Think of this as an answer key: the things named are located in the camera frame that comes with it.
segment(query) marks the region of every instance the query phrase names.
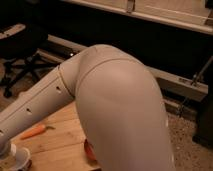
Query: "chair wheel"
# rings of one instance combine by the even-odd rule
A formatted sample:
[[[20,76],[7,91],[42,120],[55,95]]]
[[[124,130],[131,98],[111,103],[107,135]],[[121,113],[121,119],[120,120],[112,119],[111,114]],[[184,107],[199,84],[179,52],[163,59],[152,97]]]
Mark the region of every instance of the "chair wheel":
[[[5,90],[4,91],[4,97],[9,98],[11,96],[12,96],[12,92],[11,91],[9,91],[9,90]]]
[[[5,86],[5,85],[9,84],[10,81],[11,81],[11,78],[3,77],[1,82],[0,82],[0,86]]]

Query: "table surface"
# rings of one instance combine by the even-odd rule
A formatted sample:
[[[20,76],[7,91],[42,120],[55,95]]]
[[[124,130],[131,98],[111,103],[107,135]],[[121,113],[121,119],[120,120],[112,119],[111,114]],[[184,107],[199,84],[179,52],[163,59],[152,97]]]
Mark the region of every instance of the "table surface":
[[[57,111],[42,123],[55,129],[25,140],[20,140],[20,135],[12,139],[18,147],[30,150],[33,162],[30,171],[91,171],[99,168],[85,155],[85,135],[75,103]]]
[[[205,8],[205,0],[135,0],[132,13],[126,12],[128,0],[62,1],[213,35],[213,10]]]

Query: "hole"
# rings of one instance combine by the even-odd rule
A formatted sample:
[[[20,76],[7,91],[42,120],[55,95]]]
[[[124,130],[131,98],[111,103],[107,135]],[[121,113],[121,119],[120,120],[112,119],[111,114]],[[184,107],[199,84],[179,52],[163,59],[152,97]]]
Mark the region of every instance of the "hole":
[[[0,130],[0,136],[4,136],[4,132],[2,130]]]
[[[32,115],[32,112],[29,108],[26,109],[28,115]]]
[[[58,93],[61,93],[60,87],[57,86],[57,87],[56,87],[56,90],[57,90]]]

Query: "shelf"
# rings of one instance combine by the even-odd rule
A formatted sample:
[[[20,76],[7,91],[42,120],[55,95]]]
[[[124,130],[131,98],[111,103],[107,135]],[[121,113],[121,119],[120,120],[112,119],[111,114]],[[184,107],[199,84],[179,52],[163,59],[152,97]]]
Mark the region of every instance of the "shelf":
[[[205,0],[135,0],[131,13],[127,0],[62,1],[213,35],[213,10]]]

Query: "office chair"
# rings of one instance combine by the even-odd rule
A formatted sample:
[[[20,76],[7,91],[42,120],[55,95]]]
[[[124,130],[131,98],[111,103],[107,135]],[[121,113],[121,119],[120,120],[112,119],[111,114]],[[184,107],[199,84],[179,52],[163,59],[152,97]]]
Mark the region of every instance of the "office chair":
[[[0,86],[5,86],[4,96],[10,97],[10,89],[26,74],[38,81],[36,69],[54,67],[36,54],[37,48],[47,39],[47,32],[30,23],[28,4],[23,0],[4,0],[0,4],[0,58],[5,60],[5,75]],[[18,69],[20,72],[11,79],[8,75]]]

